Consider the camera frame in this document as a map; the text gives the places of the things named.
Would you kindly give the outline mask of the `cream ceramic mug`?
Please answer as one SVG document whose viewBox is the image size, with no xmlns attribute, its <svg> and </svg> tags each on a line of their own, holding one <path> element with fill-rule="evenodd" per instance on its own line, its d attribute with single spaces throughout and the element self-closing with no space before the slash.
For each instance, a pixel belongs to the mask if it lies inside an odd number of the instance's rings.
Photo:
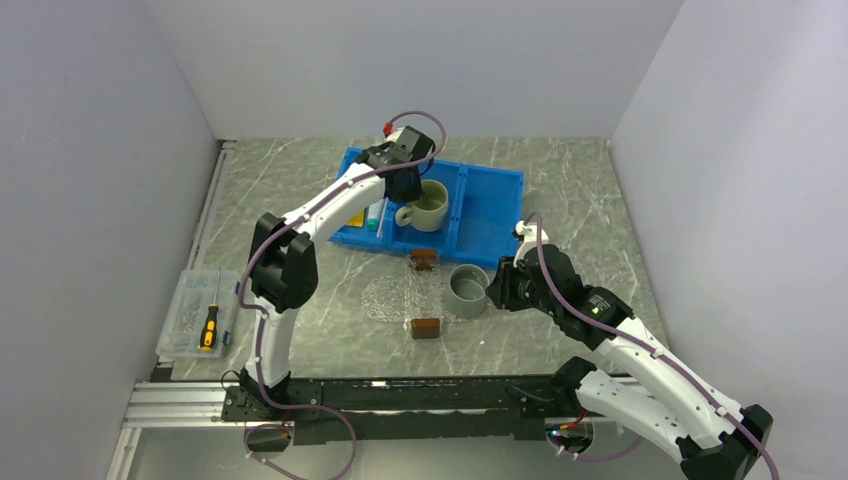
<svg viewBox="0 0 848 480">
<path fill-rule="evenodd" d="M 399 227 L 411 226 L 424 233 L 432 233 L 442 228 L 448 214 L 450 195 L 447 188 L 437 180 L 423 180 L 422 196 L 400 207 L 395 213 L 395 224 Z"/>
</svg>

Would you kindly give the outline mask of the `white green-capped toothpaste tube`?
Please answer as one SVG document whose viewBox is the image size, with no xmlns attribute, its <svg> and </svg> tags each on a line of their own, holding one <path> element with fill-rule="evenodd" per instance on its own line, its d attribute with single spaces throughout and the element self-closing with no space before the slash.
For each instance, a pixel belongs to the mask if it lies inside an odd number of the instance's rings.
<svg viewBox="0 0 848 480">
<path fill-rule="evenodd" d="M 379 230 L 384 216 L 385 205 L 386 200 L 380 199 L 368 207 L 365 221 L 365 227 L 368 231 L 377 232 Z"/>
</svg>

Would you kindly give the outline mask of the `grey ceramic mug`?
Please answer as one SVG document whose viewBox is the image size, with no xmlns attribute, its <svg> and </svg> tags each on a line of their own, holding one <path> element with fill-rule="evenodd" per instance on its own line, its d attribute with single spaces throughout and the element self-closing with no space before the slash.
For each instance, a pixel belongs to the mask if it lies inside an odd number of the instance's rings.
<svg viewBox="0 0 848 480">
<path fill-rule="evenodd" d="M 463 264 L 454 268 L 447 280 L 443 305 L 448 314 L 463 320 L 476 319 L 488 305 L 486 288 L 490 280 L 479 266 Z"/>
</svg>

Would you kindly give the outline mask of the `blue three-compartment bin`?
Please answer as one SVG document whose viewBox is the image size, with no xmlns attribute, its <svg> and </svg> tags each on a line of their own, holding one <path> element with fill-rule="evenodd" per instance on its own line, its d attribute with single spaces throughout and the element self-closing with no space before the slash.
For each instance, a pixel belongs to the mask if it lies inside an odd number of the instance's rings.
<svg viewBox="0 0 848 480">
<path fill-rule="evenodd" d="M 446 262 L 493 270 L 517 251 L 512 231 L 522 210 L 524 174 L 437 160 L 422 175 L 422 198 L 385 204 L 378 231 L 344 226 L 330 241 L 382 253 L 431 248 Z"/>
</svg>

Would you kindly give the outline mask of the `clear acrylic toothbrush holder tray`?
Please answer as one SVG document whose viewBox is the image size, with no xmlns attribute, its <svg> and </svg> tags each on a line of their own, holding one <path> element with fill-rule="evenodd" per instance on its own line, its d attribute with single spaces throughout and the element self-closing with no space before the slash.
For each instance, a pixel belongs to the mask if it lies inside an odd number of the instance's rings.
<svg viewBox="0 0 848 480">
<path fill-rule="evenodd" d="M 448 272 L 436 250 L 413 249 L 403 273 L 404 329 L 413 340 L 438 339 L 447 324 L 457 323 L 459 319 L 445 306 Z"/>
</svg>

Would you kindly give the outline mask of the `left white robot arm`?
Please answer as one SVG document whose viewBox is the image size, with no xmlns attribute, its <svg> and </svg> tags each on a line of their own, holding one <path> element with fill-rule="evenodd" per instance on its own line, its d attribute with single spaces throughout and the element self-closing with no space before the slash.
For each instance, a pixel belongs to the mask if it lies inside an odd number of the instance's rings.
<svg viewBox="0 0 848 480">
<path fill-rule="evenodd" d="M 333 184 L 281 217 L 264 214 L 256 223 L 251 256 L 241 282 L 254 296 L 243 309 L 256 313 L 251 355 L 239 374 L 248 407 L 264 420 L 287 406 L 289 351 L 299 309 L 317 289 L 316 256 L 356 213 L 387 198 L 411 201 L 422 194 L 419 166 L 438 148 L 419 130 L 395 130 L 364 149 Z"/>
</svg>

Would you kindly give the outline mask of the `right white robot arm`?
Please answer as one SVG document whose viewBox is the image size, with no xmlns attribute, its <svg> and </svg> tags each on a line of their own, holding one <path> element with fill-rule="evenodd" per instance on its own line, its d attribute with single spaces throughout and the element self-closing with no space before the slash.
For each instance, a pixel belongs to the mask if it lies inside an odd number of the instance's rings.
<svg viewBox="0 0 848 480">
<path fill-rule="evenodd" d="M 535 309 L 569 338 L 625 370 L 638 391 L 595 364 L 573 357 L 550 379 L 557 411 L 581 409 L 609 417 L 665 451 L 689 479 L 743 479 L 758 460 L 772 478 L 766 450 L 772 416 L 741 406 L 685 366 L 610 290 L 586 285 L 556 246 L 533 247 L 520 258 L 500 259 L 486 293 L 495 307 Z"/>
</svg>

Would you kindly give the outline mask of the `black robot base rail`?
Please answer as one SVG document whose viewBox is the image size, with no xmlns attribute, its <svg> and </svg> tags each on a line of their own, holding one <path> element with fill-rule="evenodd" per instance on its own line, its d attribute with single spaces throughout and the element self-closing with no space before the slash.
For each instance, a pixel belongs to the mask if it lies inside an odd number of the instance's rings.
<svg viewBox="0 0 848 480">
<path fill-rule="evenodd" d="M 297 446 L 365 440 L 510 437 L 542 440 L 582 410 L 556 403 L 546 375 L 295 378 L 293 406 L 266 407 L 236 382 L 140 383 L 123 424 L 135 428 L 247 428 L 284 424 Z"/>
</svg>

